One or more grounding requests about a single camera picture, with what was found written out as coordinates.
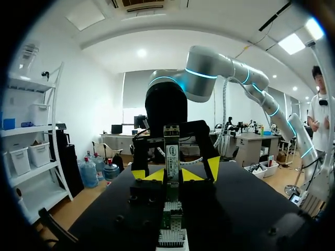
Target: label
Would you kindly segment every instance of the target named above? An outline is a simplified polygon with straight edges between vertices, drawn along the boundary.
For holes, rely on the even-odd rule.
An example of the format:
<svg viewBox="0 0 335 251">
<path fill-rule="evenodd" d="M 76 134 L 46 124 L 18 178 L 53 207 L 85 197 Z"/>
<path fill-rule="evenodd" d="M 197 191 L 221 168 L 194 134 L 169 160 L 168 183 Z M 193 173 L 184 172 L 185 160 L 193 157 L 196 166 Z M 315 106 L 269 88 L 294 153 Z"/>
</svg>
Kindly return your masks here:
<svg viewBox="0 0 335 251">
<path fill-rule="evenodd" d="M 166 146 L 166 170 L 167 176 L 173 177 L 179 171 L 179 146 L 167 145 Z"/>
</svg>

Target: blue water jug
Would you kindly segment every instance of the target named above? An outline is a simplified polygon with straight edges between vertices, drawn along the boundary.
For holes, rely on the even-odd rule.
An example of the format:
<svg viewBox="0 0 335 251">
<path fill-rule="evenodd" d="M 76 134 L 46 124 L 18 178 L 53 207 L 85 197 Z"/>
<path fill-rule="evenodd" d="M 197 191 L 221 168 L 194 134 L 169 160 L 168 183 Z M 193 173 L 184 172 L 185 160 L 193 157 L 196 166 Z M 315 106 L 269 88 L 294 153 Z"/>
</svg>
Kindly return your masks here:
<svg viewBox="0 0 335 251">
<path fill-rule="evenodd" d="M 104 179 L 104 167 L 105 167 L 105 162 L 104 159 L 100 156 L 98 156 L 97 153 L 94 153 L 94 157 L 92 158 L 92 161 L 95 164 L 95 169 L 98 174 L 98 180 L 101 181 Z"/>
<path fill-rule="evenodd" d="M 85 187 L 92 188 L 98 185 L 95 164 L 88 157 L 85 157 L 85 162 L 80 165 L 79 170 Z"/>
<path fill-rule="evenodd" d="M 92 158 L 93 158 L 93 156 L 90 154 L 90 152 L 89 151 L 87 151 L 87 154 L 86 154 L 86 156 L 85 157 L 88 157 L 88 159 L 89 160 L 91 160 Z"/>
<path fill-rule="evenodd" d="M 120 173 L 120 168 L 116 164 L 111 163 L 111 158 L 107 160 L 107 165 L 105 165 L 104 168 L 104 177 L 105 180 L 107 181 L 107 185 L 109 185 L 113 179 L 115 179 L 119 173 Z"/>
</svg>

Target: man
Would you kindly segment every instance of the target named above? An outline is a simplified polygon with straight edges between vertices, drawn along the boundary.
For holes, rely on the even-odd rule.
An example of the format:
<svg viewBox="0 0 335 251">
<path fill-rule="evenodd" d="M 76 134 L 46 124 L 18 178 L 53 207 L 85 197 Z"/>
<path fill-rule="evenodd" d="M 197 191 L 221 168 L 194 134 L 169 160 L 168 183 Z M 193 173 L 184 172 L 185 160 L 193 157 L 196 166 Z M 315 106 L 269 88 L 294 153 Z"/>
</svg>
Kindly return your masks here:
<svg viewBox="0 0 335 251">
<path fill-rule="evenodd" d="M 327 150 L 329 140 L 329 101 L 327 99 L 327 91 L 325 82 L 319 66 L 312 69 L 313 78 L 319 87 L 318 94 L 315 95 L 308 110 L 308 124 L 313 130 L 313 145 L 318 151 L 318 155 L 322 155 Z M 335 98 L 332 98 L 332 104 L 335 107 Z"/>
</svg>

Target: white shirt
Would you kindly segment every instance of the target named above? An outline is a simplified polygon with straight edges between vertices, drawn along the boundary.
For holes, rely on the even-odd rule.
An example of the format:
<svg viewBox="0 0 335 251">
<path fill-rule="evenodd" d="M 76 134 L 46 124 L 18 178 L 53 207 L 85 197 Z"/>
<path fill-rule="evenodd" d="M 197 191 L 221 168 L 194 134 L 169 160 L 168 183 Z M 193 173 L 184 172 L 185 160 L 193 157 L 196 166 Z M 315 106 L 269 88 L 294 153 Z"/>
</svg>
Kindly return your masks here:
<svg viewBox="0 0 335 251">
<path fill-rule="evenodd" d="M 329 129 L 325 128 L 325 118 L 329 116 L 329 102 L 327 106 L 321 106 L 319 104 L 319 98 L 327 99 L 327 95 L 319 94 L 319 95 L 315 95 L 312 98 L 310 105 L 309 105 L 307 116 L 314 119 L 314 122 L 320 123 L 319 129 L 313 133 L 312 142 L 316 150 L 325 152 L 327 150 L 327 146 L 329 142 L 328 141 L 329 140 Z M 333 101 L 333 107 L 335 108 L 335 98 L 334 97 L 332 101 Z"/>
</svg>

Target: black bag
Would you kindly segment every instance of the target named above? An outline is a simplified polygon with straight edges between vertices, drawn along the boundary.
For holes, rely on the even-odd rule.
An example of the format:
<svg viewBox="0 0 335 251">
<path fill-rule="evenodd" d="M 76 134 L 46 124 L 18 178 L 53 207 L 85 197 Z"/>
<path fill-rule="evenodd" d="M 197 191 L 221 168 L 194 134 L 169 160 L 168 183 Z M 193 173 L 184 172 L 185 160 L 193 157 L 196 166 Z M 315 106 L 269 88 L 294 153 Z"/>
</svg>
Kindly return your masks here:
<svg viewBox="0 0 335 251">
<path fill-rule="evenodd" d="M 116 154 L 111 161 L 112 164 L 115 164 L 119 167 L 120 173 L 125 169 L 124 168 L 124 161 L 122 160 L 121 156 Z"/>
</svg>

